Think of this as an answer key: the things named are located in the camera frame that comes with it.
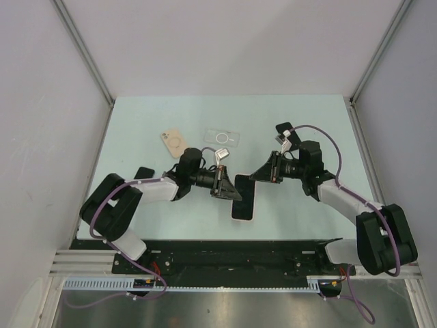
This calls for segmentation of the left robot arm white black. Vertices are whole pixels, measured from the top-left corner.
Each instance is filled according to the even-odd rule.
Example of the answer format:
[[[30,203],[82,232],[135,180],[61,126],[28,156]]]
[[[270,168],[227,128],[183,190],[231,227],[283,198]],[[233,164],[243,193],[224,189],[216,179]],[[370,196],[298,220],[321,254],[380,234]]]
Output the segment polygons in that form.
[[[187,148],[179,162],[160,178],[135,178],[126,181],[117,174],[109,174],[82,205],[79,217],[89,225],[91,237],[110,245],[127,257],[127,265],[136,273],[147,271],[151,257],[147,245],[130,229],[130,222],[140,204],[177,201],[191,191],[191,187],[206,188],[212,197],[240,201],[220,160],[229,156],[226,148],[214,153],[212,169],[203,166],[203,151]]]

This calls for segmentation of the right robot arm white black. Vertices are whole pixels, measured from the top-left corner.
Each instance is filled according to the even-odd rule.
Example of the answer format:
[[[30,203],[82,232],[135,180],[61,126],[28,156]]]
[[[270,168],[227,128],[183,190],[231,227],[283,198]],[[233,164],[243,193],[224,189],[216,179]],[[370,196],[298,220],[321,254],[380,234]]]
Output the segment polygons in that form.
[[[331,274],[339,264],[361,265],[372,274],[394,275],[401,266],[413,263],[418,251],[403,209],[366,200],[342,185],[324,167],[322,151],[316,141],[304,141],[298,158],[289,159],[273,151],[264,165],[250,175],[251,180],[279,184],[286,178],[302,183],[305,195],[312,197],[351,221],[354,239],[335,239],[322,245],[315,267]]]

